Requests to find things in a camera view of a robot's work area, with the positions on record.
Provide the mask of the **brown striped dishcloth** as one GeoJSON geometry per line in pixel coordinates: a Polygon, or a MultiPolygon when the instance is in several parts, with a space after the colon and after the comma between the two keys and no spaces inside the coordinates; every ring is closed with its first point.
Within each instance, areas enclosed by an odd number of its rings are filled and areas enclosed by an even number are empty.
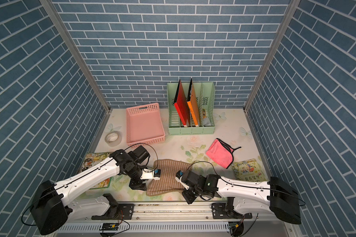
{"type": "Polygon", "coordinates": [[[181,193],[185,188],[176,181],[176,173],[186,171],[190,164],[170,159],[159,160],[158,169],[161,170],[159,180],[152,180],[147,187],[146,195],[149,197],[159,196],[169,192],[181,193]]]}

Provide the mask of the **pink and grey dishcloth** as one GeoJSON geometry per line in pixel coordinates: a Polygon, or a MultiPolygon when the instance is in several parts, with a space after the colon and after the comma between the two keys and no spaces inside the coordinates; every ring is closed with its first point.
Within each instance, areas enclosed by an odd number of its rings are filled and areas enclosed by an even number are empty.
{"type": "Polygon", "coordinates": [[[232,148],[229,144],[216,138],[207,150],[206,155],[219,166],[228,169],[234,162],[234,151],[240,148],[241,147],[232,148]]]}

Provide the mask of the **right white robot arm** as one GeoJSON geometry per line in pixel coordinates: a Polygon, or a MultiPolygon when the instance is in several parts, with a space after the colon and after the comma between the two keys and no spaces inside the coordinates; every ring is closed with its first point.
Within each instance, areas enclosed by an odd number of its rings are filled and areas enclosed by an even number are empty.
{"type": "Polygon", "coordinates": [[[300,225],[298,191],[277,177],[269,181],[249,182],[225,178],[216,174],[206,177],[193,171],[178,171],[175,180],[183,185],[182,196],[188,204],[198,197],[203,200],[226,198],[216,218],[239,219],[247,213],[274,214],[279,220],[300,225]]]}

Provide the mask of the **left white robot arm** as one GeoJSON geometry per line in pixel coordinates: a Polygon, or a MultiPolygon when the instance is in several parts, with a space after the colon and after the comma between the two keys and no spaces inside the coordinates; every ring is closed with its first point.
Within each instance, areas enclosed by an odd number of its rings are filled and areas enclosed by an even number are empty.
{"type": "Polygon", "coordinates": [[[161,176],[158,168],[147,169],[142,165],[148,158],[149,152],[141,145],[130,152],[120,149],[75,176],[56,183],[50,180],[41,183],[28,208],[40,234],[52,234],[66,222],[86,217],[93,220],[131,219],[134,205],[120,205],[111,194],[85,200],[77,198],[100,182],[117,175],[128,176],[131,189],[146,191],[145,182],[161,176]]]}

